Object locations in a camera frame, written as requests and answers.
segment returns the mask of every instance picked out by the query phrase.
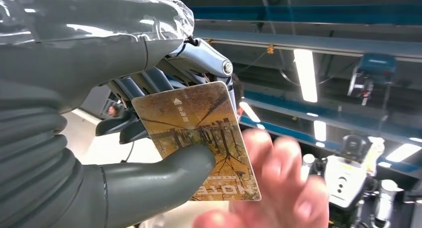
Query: fluorescent light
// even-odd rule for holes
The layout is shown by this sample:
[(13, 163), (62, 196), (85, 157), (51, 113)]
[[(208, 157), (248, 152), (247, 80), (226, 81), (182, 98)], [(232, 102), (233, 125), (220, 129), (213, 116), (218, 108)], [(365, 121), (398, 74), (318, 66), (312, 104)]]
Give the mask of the fluorescent light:
[(409, 139), (415, 142), (422, 142), (422, 139), (417, 137), (409, 137)]
[(312, 117), (318, 117), (317, 114), (313, 114), (313, 113), (306, 113), (306, 115), (312, 116)]
[(261, 122), (247, 102), (240, 102), (239, 105), (252, 121)]
[(314, 134), (315, 139), (321, 142), (326, 140), (326, 123), (323, 121), (315, 120), (314, 121)]
[(420, 149), (421, 147), (419, 146), (405, 143), (396, 150), (394, 150), (392, 153), (390, 153), (385, 159), (392, 162), (401, 162), (406, 158), (412, 156), (414, 153), (418, 152)]
[(378, 163), (378, 165), (381, 167), (387, 167), (387, 168), (391, 167), (391, 163), (388, 163), (388, 162), (380, 162)]
[(148, 19), (142, 19), (139, 22), (144, 23), (144, 24), (148, 24), (148, 25), (153, 25), (154, 21), (153, 20), (148, 20)]
[(317, 147), (325, 147), (325, 144), (324, 144), (324, 143), (322, 143), (322, 142), (316, 142), (316, 143), (315, 143), (315, 145), (316, 145)]
[(260, 123), (259, 123), (259, 124), (257, 124), (256, 126), (257, 126), (258, 128), (260, 128), (260, 129), (264, 129), (264, 130), (265, 130), (264, 125), (262, 125), (262, 124), (260, 124)]
[(318, 98), (312, 51), (296, 49), (293, 53), (295, 55), (302, 96), (305, 101), (316, 103)]

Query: screw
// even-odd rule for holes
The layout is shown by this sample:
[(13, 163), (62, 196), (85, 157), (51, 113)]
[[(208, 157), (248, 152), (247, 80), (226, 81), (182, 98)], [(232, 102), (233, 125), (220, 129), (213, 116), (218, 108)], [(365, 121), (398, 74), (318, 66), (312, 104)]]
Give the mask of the screw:
[(225, 62), (223, 70), (226, 75), (230, 75), (233, 72), (233, 65), (230, 62)]

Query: machine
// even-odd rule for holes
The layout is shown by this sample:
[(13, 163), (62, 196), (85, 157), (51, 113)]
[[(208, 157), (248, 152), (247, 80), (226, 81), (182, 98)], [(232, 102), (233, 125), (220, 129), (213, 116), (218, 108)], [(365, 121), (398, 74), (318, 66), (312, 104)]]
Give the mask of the machine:
[[(321, 160), (306, 154), (302, 163), (302, 178), (310, 174), (322, 176), (330, 192), (329, 215), (331, 228), (389, 228), (393, 201), (398, 191), (392, 180), (377, 181), (373, 171), (368, 172), (366, 158), (372, 148), (370, 140), (361, 135), (343, 138), (339, 155), (331, 155)], [(365, 198), (375, 196), (371, 224), (361, 221)]]
[(387, 89), (390, 89), (396, 67), (394, 56), (364, 54), (353, 70), (347, 95), (359, 97), (365, 106), (375, 85), (387, 85)]
[(82, 165), (59, 133), (61, 114), (107, 85), (126, 110), (97, 135), (146, 136), (130, 101), (173, 89), (163, 71), (185, 86), (224, 81), (234, 100), (231, 62), (193, 29), (178, 0), (0, 0), (0, 227), (128, 227), (192, 196), (215, 166), (204, 146)]

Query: ceiling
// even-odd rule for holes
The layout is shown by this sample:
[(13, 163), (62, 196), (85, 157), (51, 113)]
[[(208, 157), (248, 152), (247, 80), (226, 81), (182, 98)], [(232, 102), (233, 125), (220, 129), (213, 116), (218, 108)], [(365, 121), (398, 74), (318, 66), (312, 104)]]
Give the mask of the ceiling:
[[(342, 138), (357, 131), (381, 134), (386, 155), (403, 143), (422, 146), (409, 140), (422, 138), (422, 0), (181, 1), (194, 12), (194, 35), (210, 39), (233, 62), (246, 101), (271, 133), (295, 136), (316, 155), (338, 151)], [(234, 36), (216, 36), (229, 34)], [(302, 98), (295, 43), (312, 48), (317, 103)], [(273, 54), (267, 53), (270, 44), (279, 46)], [(367, 106), (347, 96), (347, 90), (363, 53), (388, 51), (398, 64), (386, 103), (388, 118), (379, 130), (386, 87), (376, 85)], [(327, 124), (324, 149), (315, 146), (315, 119)], [(242, 124), (256, 126), (246, 116)], [(422, 178), (422, 151), (392, 164), (380, 168), (380, 176), (400, 180), (404, 187)]]

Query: arrow symbol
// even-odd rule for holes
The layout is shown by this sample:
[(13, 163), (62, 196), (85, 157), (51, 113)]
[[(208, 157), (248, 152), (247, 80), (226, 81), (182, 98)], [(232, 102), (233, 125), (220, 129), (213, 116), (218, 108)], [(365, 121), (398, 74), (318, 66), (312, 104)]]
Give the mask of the arrow symbol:
[(173, 103), (175, 105), (181, 105), (182, 104), (182, 101), (180, 101), (179, 99), (174, 99)]

